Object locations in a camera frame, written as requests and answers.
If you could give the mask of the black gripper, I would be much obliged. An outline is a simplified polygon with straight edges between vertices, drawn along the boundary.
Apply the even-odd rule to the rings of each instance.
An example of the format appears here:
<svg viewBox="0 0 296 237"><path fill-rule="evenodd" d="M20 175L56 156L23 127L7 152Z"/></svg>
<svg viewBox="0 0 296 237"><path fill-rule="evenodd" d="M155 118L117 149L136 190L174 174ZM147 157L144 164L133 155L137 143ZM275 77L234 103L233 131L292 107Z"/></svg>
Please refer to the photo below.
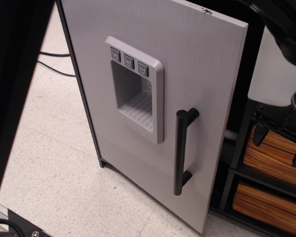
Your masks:
<svg viewBox="0 0 296 237"><path fill-rule="evenodd" d="M257 147L270 131L296 143L296 109L291 105L277 107L258 103L253 113L253 122L256 125L253 143ZM296 167L296 154L292 166Z"/></svg>

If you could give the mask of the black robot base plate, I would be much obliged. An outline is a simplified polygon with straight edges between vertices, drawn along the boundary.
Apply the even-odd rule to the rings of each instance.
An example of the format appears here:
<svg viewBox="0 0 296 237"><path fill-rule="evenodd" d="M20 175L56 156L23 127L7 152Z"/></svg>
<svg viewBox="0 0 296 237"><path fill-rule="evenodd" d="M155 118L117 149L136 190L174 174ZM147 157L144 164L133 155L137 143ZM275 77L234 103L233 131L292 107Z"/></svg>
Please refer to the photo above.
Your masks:
<svg viewBox="0 0 296 237"><path fill-rule="evenodd" d="M16 224L26 237L51 237L49 233L8 209L8 220Z"/></svg>

